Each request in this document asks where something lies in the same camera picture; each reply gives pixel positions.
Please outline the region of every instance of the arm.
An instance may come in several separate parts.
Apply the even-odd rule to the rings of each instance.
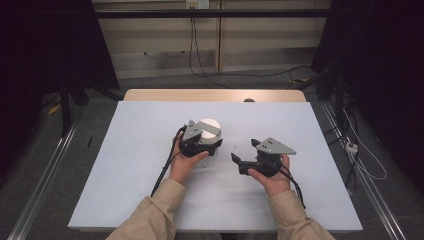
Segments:
[[[290,159],[282,155],[283,165],[289,169]],[[254,169],[248,173],[261,183],[269,196],[269,206],[278,228],[278,239],[334,239],[318,222],[306,216],[305,209],[290,181],[281,173],[267,178]]]
[[[172,153],[171,172],[169,179],[165,179],[153,197],[146,197],[135,209],[134,213],[107,238],[113,239],[166,239],[175,237],[174,215],[185,197],[185,188],[182,185],[190,175],[194,166],[208,156],[202,152],[191,158],[180,154],[180,133]]]

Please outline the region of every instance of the beige jacket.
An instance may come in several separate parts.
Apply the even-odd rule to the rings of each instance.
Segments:
[[[107,238],[173,240],[174,215],[184,199],[185,188],[165,179],[154,196],[146,197],[134,213]],[[272,216],[278,227],[278,239],[334,239],[319,223],[307,218],[294,191],[282,192],[269,199]]]

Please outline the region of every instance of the table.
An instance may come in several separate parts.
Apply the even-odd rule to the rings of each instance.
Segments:
[[[246,98],[256,103],[241,102]],[[116,228],[150,195],[175,131],[191,117],[200,120],[208,114],[221,123],[224,142],[187,180],[188,193],[175,218],[177,231],[276,230],[263,187],[239,175],[230,158],[234,152],[253,161],[256,150],[250,138],[267,137],[298,152],[291,156],[291,171],[302,188],[309,217],[330,231],[362,229],[312,108],[300,91],[189,89],[128,91],[118,104],[69,227]]]

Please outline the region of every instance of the hand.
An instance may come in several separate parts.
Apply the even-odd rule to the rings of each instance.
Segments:
[[[289,169],[290,158],[286,154],[281,155],[281,162]],[[281,167],[281,170],[288,173],[284,167]],[[290,190],[290,180],[280,172],[270,178],[265,177],[255,169],[248,169],[247,173],[264,186],[268,197]]]
[[[172,157],[174,159],[171,163],[171,173],[169,174],[169,179],[175,180],[180,184],[183,184],[185,179],[190,175],[191,170],[194,166],[200,162],[200,160],[206,158],[209,153],[208,151],[201,152],[193,157],[186,157],[180,153],[180,141],[183,136],[183,133],[180,132],[175,141],[174,151],[172,152]]]

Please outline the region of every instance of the white table surface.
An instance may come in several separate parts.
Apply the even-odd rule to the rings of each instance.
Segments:
[[[118,227],[150,195],[176,131],[190,119],[204,118],[221,124],[223,144],[186,181],[188,193],[175,218],[178,231],[276,230],[263,187],[240,175],[230,156],[254,161],[250,139],[268,137],[297,151],[290,170],[309,217],[329,231],[362,230],[309,103],[120,102],[68,226]]]

